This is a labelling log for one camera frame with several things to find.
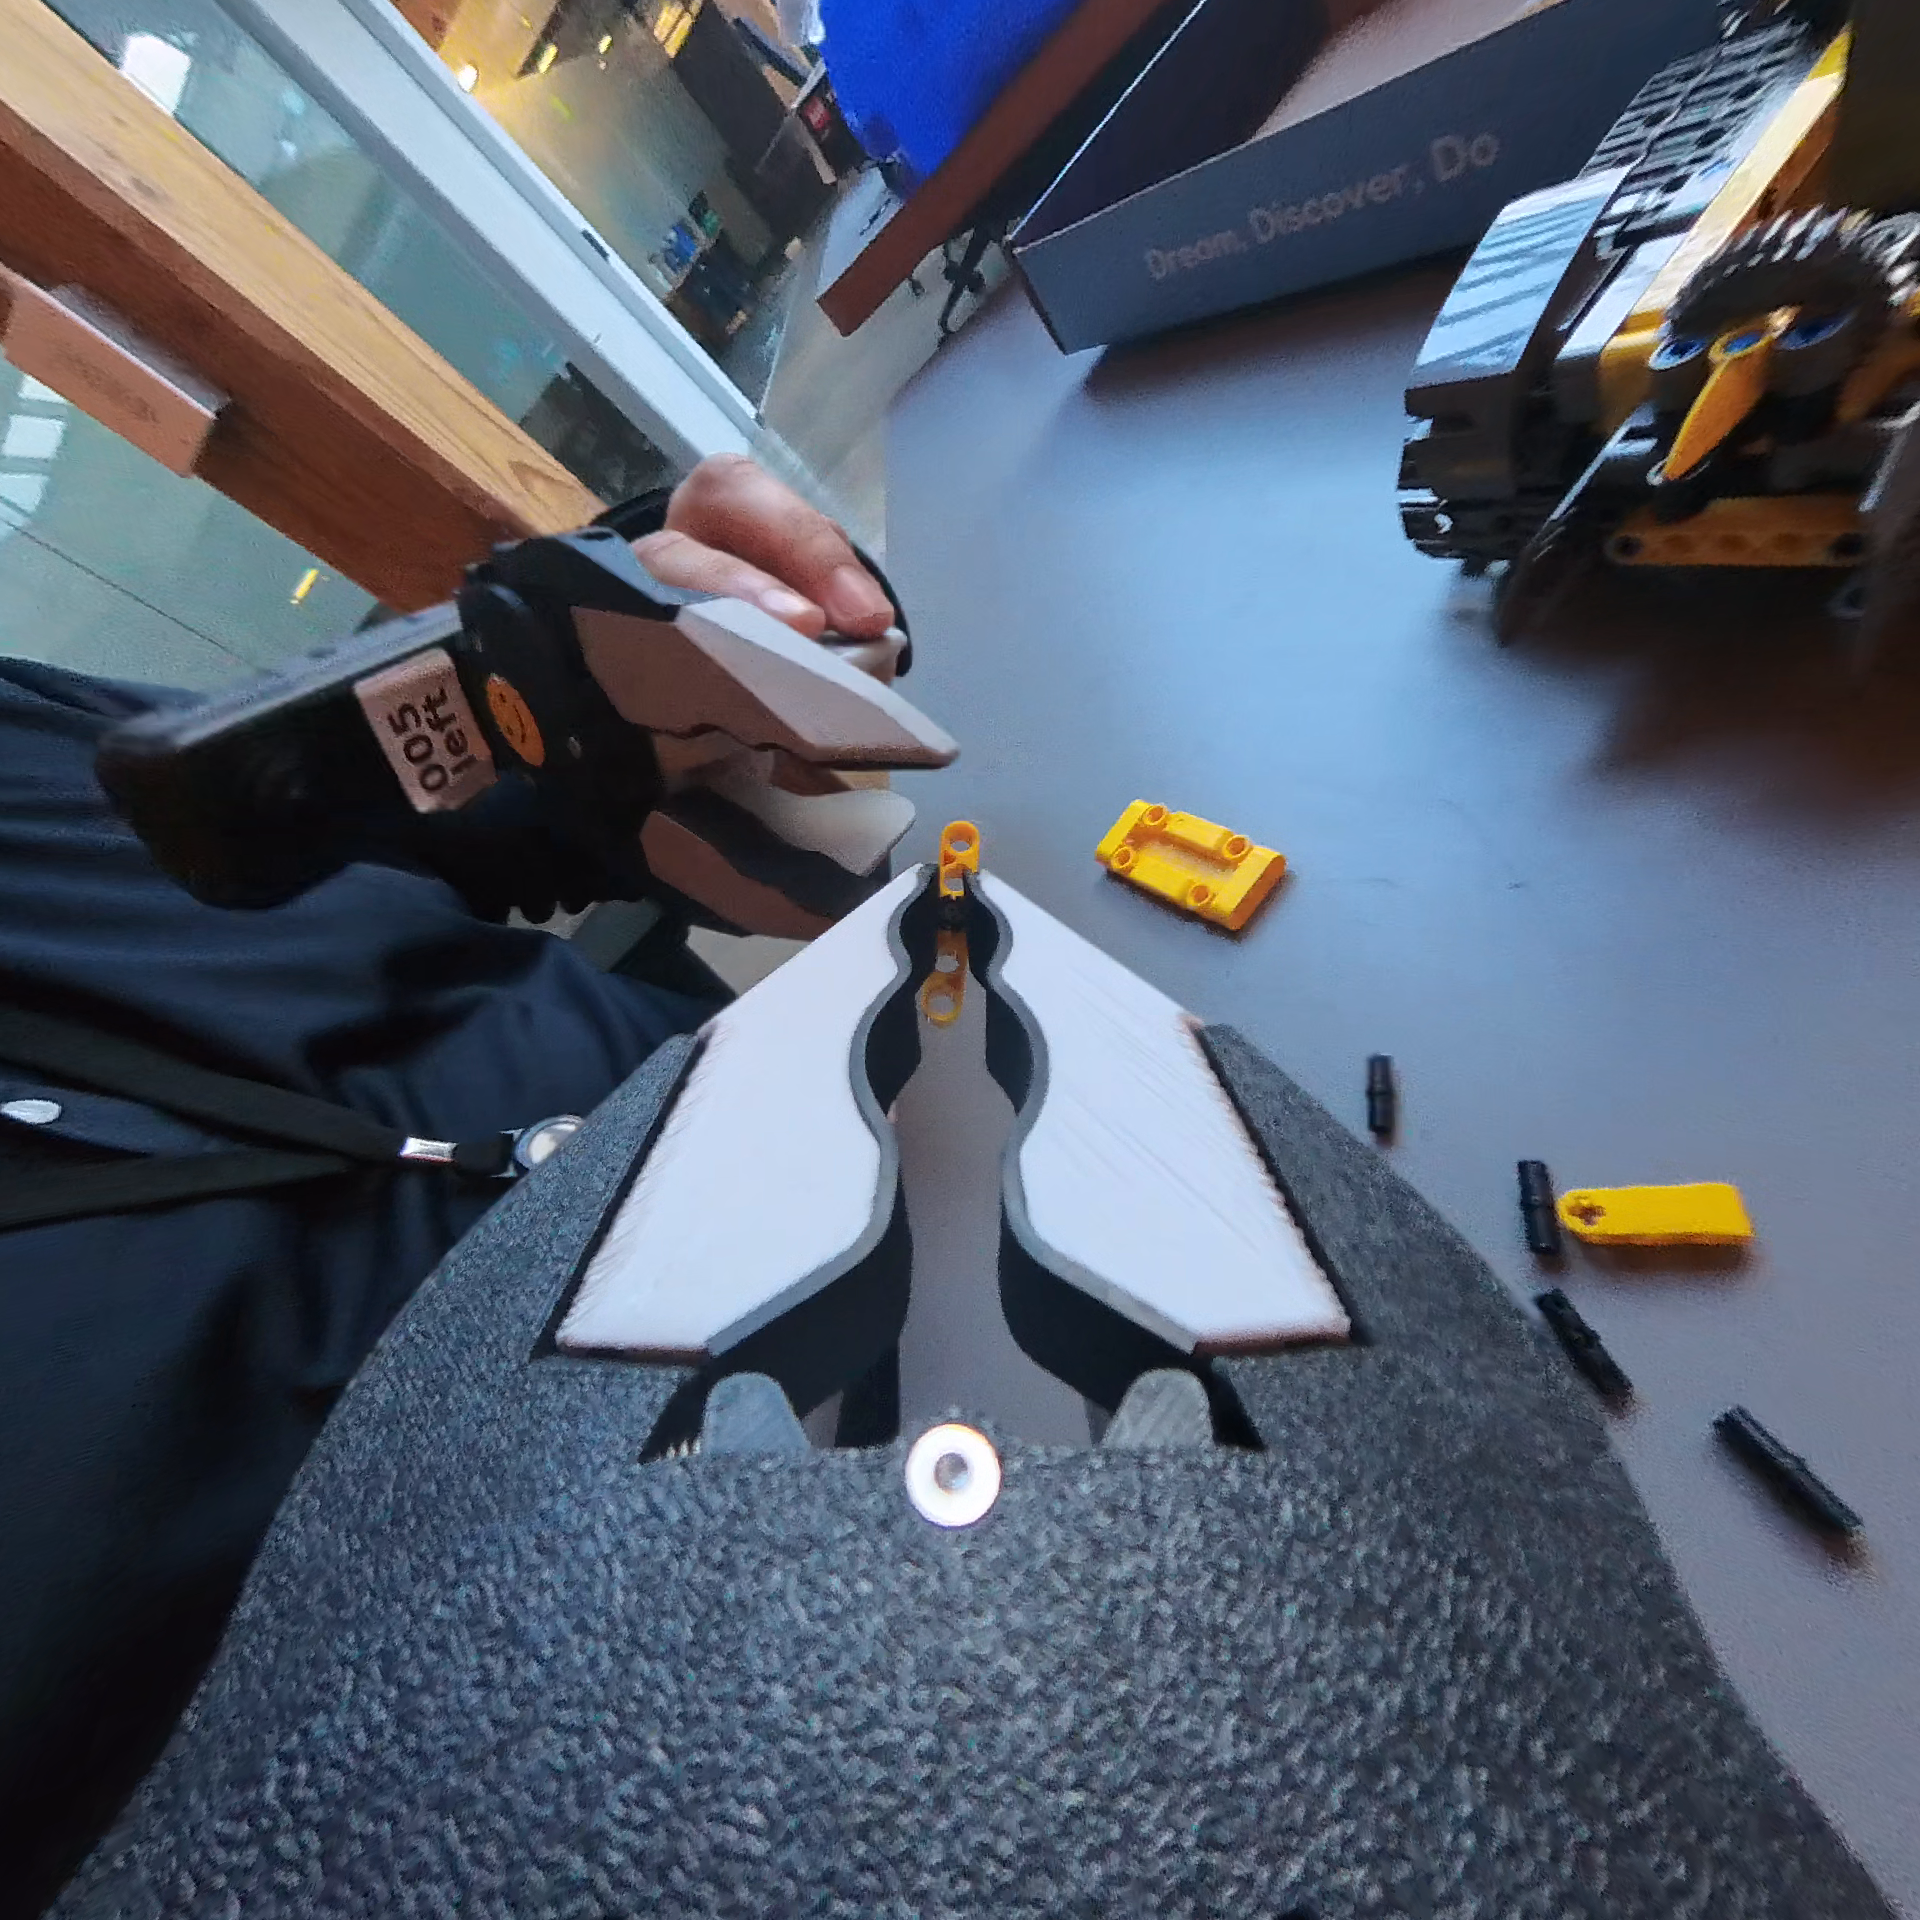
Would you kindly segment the navy box base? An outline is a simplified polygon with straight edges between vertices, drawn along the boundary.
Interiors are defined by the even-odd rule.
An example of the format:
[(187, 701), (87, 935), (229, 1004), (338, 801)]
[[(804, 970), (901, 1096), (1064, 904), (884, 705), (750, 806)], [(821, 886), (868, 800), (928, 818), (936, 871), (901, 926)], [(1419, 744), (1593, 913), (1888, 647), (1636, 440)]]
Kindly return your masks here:
[(1193, 4), (1011, 233), (1064, 352), (1474, 243), (1715, 4)]

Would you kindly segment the grey desk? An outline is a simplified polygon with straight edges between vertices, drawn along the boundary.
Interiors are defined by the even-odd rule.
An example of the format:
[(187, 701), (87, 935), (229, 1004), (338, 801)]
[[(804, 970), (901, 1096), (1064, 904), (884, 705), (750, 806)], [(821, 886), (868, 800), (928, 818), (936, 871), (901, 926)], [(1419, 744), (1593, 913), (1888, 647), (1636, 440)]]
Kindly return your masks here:
[[(1004, 281), (936, 348), (854, 338), (804, 254), (779, 438), (873, 545), (911, 697), (960, 741), (924, 828), (1249, 1034), (1532, 1306), (1563, 1282), (1631, 1375), (1611, 1422), (1723, 1662), (1916, 1918), (1916, 669), (1820, 608), (1606, 578), (1502, 647), (1419, 560), (1404, 377), (1451, 262), (1148, 348), (1064, 353)], [(1095, 861), (1132, 801), (1286, 853), (1246, 931)], [(1745, 1248), (1525, 1243), (1561, 1192), (1733, 1181)], [(1803, 1524), (1715, 1438), (1748, 1405), (1862, 1518)]]

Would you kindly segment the person's left hand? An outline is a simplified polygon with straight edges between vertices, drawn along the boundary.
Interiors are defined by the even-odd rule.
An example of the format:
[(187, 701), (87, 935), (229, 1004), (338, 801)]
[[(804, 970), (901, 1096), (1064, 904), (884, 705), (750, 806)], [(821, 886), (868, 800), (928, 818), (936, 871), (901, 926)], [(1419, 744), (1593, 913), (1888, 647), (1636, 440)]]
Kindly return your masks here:
[(876, 641), (896, 628), (890, 594), (844, 530), (746, 453), (698, 462), (635, 551), (664, 584), (739, 596), (810, 641)]

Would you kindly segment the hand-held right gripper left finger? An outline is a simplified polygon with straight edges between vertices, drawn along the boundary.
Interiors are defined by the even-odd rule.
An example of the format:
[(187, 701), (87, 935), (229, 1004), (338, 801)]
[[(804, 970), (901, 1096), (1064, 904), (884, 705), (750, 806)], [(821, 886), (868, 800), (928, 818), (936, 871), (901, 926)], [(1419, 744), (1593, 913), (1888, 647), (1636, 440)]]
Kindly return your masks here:
[(919, 1065), (933, 873), (905, 871), (701, 1026), (606, 1217), (560, 1351), (830, 1399), (905, 1330), (890, 1101)]

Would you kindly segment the yellow thin toy liftarm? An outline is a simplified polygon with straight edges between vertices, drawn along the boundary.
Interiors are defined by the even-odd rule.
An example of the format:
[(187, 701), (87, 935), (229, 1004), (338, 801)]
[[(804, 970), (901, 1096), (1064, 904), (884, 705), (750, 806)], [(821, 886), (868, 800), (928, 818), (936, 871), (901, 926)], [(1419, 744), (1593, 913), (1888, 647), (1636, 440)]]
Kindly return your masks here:
[(1733, 1181), (1567, 1190), (1555, 1217), (1593, 1248), (1743, 1248), (1755, 1236)]

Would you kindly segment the yellow grey toy bulldozer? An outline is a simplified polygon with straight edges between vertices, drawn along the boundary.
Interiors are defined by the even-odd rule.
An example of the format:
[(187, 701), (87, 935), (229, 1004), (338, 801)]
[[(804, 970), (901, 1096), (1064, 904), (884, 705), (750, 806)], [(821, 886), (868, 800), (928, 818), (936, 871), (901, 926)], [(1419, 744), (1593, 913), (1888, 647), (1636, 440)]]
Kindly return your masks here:
[(1428, 332), (1396, 504), (1541, 629), (1601, 567), (1828, 574), (1916, 636), (1916, 4), (1723, 4)]

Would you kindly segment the blue plastic bin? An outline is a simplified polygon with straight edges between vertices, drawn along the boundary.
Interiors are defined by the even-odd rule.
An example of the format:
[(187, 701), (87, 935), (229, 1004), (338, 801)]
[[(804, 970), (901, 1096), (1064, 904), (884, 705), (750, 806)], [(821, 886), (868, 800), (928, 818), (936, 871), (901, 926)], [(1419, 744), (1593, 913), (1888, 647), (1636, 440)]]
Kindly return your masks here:
[(1077, 4), (821, 4), (842, 117), (871, 160), (924, 184)]

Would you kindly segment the wooden post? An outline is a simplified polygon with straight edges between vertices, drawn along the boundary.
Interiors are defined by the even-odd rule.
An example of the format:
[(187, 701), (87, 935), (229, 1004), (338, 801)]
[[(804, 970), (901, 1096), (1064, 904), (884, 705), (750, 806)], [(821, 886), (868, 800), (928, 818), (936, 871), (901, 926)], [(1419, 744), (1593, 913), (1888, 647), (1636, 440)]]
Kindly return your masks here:
[(2, 320), (73, 286), (226, 393), (193, 474), (376, 600), (600, 514), (47, 4), (2, 4)]

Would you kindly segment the yellow toy plate with holes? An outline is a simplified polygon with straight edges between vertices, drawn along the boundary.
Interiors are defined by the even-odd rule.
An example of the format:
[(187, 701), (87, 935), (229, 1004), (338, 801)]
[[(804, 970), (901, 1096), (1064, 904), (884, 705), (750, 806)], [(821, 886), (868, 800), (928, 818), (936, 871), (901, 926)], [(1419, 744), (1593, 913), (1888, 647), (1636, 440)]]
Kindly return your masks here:
[(1095, 861), (1162, 905), (1224, 931), (1246, 931), (1286, 880), (1285, 851), (1166, 801), (1132, 801), (1095, 845)]

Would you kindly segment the small yellow toy connector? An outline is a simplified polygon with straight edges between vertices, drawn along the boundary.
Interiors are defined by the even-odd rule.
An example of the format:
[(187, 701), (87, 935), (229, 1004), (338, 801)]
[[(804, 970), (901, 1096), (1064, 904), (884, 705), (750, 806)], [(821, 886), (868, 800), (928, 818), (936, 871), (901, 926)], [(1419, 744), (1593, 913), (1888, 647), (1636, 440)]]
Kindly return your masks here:
[(928, 1026), (951, 1026), (964, 1010), (972, 973), (972, 880), (977, 876), (977, 828), (955, 818), (942, 828), (933, 876), (933, 960), (919, 983)]

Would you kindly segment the wooden table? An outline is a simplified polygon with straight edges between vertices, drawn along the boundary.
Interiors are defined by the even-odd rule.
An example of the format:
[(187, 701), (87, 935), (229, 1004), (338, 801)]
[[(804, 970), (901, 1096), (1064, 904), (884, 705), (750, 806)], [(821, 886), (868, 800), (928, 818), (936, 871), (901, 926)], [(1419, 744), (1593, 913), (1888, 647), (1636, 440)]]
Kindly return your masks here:
[(1189, 12), (1185, 4), (1077, 5), (924, 184), (854, 138), (871, 172), (830, 225), (818, 286), (818, 308), (837, 334), (853, 338), (901, 286), (919, 281), (928, 254), (964, 239), (962, 259), (942, 267), (938, 329), (949, 332), (955, 304), (983, 289), (988, 246), (1006, 239)]

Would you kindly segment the scattered black toy pins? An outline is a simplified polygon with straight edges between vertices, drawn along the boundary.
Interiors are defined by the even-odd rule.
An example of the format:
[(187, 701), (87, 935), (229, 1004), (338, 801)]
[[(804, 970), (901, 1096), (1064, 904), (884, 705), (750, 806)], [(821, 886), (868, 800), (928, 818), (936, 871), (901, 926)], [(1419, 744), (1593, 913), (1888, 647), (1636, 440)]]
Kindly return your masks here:
[[(1555, 1195), (1561, 1190), (1552, 1185), (1547, 1164), (1532, 1155), (1519, 1164), (1525, 1243), (1543, 1263), (1563, 1260), (1569, 1236), (1555, 1217)], [(1533, 1295), (1533, 1308), (1561, 1351), (1569, 1358), (1573, 1371), (1585, 1376), (1606, 1402), (1629, 1402), (1636, 1398), (1636, 1384), (1618, 1365), (1615, 1351), (1582, 1314), (1582, 1308), (1573, 1306), (1573, 1295), (1563, 1285), (1541, 1291)], [(1743, 1466), (1757, 1474), (1803, 1524), (1810, 1524), (1826, 1540), (1841, 1544), (1845, 1548), (1855, 1545), (1862, 1537), (1859, 1511), (1841, 1500), (1835, 1487), (1815, 1474), (1801, 1451), (1784, 1445), (1784, 1438), (1748, 1405), (1736, 1402), (1723, 1409), (1713, 1428), (1715, 1438), (1736, 1458), (1743, 1458)]]

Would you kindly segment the person's dark blue jacket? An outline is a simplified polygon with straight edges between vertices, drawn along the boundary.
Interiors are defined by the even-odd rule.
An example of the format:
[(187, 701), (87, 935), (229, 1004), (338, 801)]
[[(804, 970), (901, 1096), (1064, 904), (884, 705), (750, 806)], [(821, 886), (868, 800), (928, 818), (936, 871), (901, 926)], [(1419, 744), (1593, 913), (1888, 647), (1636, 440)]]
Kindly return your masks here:
[[(469, 1139), (586, 1116), (725, 1004), (684, 931), (600, 970), (404, 871), (193, 899), (96, 780), (114, 722), (187, 701), (2, 659), (2, 1006)], [(2, 1234), (2, 1918), (114, 1821), (343, 1387), (487, 1205), (358, 1169)]]

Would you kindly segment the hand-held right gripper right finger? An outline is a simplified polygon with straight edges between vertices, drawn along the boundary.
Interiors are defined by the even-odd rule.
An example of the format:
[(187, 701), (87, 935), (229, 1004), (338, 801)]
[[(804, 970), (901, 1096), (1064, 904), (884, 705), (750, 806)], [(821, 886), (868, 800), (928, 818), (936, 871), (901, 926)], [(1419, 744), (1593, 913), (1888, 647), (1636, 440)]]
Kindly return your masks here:
[(1001, 876), (972, 884), (1001, 1155), (1001, 1313), (1088, 1402), (1138, 1376), (1353, 1337), (1353, 1314), (1161, 987)]

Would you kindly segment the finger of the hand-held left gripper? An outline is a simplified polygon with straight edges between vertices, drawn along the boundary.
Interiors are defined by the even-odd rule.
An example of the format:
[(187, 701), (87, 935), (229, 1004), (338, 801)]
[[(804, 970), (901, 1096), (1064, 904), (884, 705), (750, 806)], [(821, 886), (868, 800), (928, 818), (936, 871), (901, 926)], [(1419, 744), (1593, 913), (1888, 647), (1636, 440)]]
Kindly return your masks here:
[(717, 731), (753, 751), (848, 769), (949, 765), (960, 744), (893, 686), (742, 603), (647, 622), (647, 728)]
[(640, 853), (701, 926), (815, 940), (890, 884), (912, 825), (915, 806), (893, 786), (795, 791), (767, 753), (739, 753), (647, 812)]

